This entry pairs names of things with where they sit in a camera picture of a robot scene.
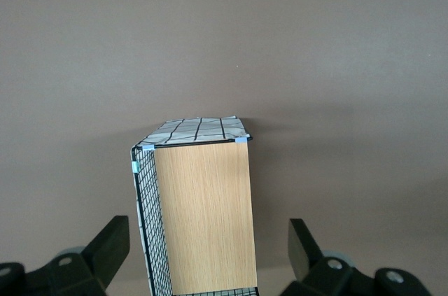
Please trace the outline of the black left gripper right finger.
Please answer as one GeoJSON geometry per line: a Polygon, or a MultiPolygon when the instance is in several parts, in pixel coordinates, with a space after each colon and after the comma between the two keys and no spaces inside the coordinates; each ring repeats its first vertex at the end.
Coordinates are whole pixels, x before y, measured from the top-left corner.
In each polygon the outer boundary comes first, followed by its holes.
{"type": "Polygon", "coordinates": [[[398,268],[381,268],[373,277],[347,261],[325,256],[302,219],[288,224],[288,257],[295,275],[282,295],[403,295],[424,296],[426,286],[398,268]]]}

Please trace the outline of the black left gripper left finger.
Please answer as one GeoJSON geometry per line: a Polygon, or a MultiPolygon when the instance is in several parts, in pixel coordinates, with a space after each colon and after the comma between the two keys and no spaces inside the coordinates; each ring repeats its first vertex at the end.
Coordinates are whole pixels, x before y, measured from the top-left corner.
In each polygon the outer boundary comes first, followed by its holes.
{"type": "Polygon", "coordinates": [[[2,295],[105,295],[130,251],[128,216],[114,216],[80,252],[65,253],[26,272],[19,262],[1,264],[2,295]]]}

